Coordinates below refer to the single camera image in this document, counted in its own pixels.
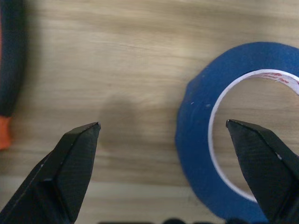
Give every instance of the black rubber handle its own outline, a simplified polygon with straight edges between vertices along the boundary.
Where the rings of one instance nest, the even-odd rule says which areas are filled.
[[[24,0],[0,0],[0,149],[10,145],[8,125],[26,59]]]

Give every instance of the blue painter's tape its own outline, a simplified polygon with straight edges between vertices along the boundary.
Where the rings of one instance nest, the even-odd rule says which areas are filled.
[[[178,112],[178,155],[197,197],[221,218],[267,221],[254,197],[234,186],[219,168],[212,149],[214,118],[211,119],[211,115],[214,116],[224,92],[242,79],[264,76],[275,79],[274,75],[281,74],[281,77],[287,77],[291,79],[290,82],[294,81],[294,85],[297,84],[299,49],[280,43],[255,42],[228,50],[211,62],[187,86]],[[288,79],[281,77],[281,82],[286,82],[293,88],[286,81]]]

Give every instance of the white cardboard tape core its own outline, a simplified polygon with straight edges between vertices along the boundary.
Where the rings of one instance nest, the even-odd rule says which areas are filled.
[[[242,80],[245,80],[248,78],[267,78],[267,79],[274,80],[276,82],[283,83],[283,84],[287,85],[288,87],[290,87],[295,93],[297,93],[297,95],[299,95],[299,78],[288,73],[288,72],[280,71],[280,70],[273,70],[273,69],[261,69],[261,70],[249,72],[249,73],[237,78],[230,85],[228,85],[228,87],[226,87],[226,89],[218,97],[218,99],[212,109],[211,117],[209,120],[209,127],[208,127],[208,144],[209,144],[211,159],[212,159],[212,162],[217,170],[217,173],[221,177],[221,179],[237,194],[239,194],[242,197],[247,198],[253,202],[256,202],[256,199],[252,195],[246,193],[245,191],[243,191],[240,188],[238,188],[237,186],[235,186],[226,177],[226,175],[223,173],[222,169],[220,168],[220,166],[217,162],[215,152],[214,152],[214,146],[213,146],[213,123],[214,123],[215,114],[218,110],[220,102],[222,101],[224,96],[227,94],[227,92],[231,88],[233,88],[236,84],[238,84]]]

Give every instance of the wood grain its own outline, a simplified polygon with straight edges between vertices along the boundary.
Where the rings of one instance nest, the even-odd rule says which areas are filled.
[[[274,41],[299,47],[299,2],[27,4],[28,72],[12,122],[14,144],[0,152],[0,208],[65,132],[98,120],[102,131],[93,177],[76,223],[161,223],[169,217],[221,223],[192,193],[174,146],[185,86],[215,57],[239,44]],[[271,128],[296,150],[294,95],[281,84],[252,79],[221,103],[215,150],[237,186],[247,190],[225,120]]]

